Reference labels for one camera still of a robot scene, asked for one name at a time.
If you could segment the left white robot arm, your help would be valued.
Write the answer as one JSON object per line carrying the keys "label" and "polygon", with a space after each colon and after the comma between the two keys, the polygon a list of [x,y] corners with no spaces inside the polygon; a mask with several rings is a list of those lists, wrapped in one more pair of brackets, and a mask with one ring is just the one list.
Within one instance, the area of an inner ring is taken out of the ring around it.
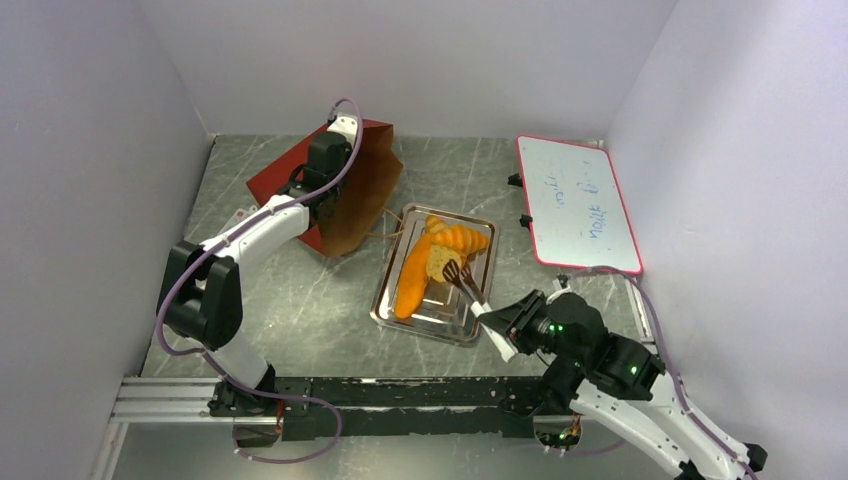
{"label": "left white robot arm", "polygon": [[271,411],[279,395],[274,368],[241,332],[242,277],[310,228],[314,210],[337,194],[362,139],[361,132],[331,128],[316,134],[305,162],[256,212],[199,244],[182,240],[169,253],[154,328],[160,346],[179,353],[165,339],[166,328],[194,341],[190,351],[238,388],[237,403],[251,415]]}

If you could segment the long orange fake baguette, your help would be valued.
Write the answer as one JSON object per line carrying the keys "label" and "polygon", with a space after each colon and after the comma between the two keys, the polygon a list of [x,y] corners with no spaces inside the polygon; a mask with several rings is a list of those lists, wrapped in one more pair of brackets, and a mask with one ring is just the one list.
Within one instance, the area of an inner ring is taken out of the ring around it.
{"label": "long orange fake baguette", "polygon": [[411,317],[420,307],[428,284],[427,262],[431,248],[431,233],[423,234],[406,257],[397,283],[395,316]]}

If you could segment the pale fake bread slice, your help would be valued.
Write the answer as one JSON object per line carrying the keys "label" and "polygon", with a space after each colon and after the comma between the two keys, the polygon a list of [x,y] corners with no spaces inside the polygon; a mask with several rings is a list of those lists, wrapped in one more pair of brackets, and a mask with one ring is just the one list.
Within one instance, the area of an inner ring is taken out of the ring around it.
{"label": "pale fake bread slice", "polygon": [[433,281],[449,283],[449,280],[443,275],[443,269],[451,260],[455,261],[459,267],[462,267],[466,261],[466,257],[454,249],[441,245],[432,245],[426,263],[426,275]]}

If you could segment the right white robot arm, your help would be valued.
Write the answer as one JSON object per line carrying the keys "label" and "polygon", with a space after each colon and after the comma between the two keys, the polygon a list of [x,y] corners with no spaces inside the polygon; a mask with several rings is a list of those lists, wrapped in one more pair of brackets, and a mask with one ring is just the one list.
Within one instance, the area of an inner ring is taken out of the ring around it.
{"label": "right white robot arm", "polygon": [[510,306],[475,302],[471,311],[504,360],[552,355],[534,412],[593,419],[675,479],[744,479],[763,470],[762,446],[740,442],[703,417],[659,355],[610,331],[579,295],[548,299],[534,290]]}

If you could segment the silver metal tray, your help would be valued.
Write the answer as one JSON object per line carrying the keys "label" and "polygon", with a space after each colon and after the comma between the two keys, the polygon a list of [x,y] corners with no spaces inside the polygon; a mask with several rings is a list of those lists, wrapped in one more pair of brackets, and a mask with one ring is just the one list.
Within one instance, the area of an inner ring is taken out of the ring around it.
{"label": "silver metal tray", "polygon": [[380,327],[458,346],[475,344],[480,327],[471,300],[443,274],[465,268],[484,298],[494,272],[499,226],[491,220],[422,204],[401,210],[370,315]]}

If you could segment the orange fake croissant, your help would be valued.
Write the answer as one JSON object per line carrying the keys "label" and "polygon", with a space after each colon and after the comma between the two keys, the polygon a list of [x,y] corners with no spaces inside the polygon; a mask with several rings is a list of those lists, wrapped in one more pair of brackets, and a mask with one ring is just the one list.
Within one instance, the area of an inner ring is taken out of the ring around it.
{"label": "orange fake croissant", "polygon": [[461,255],[475,254],[490,244],[483,233],[460,224],[449,226],[435,215],[426,218],[426,229],[433,245],[452,249]]}

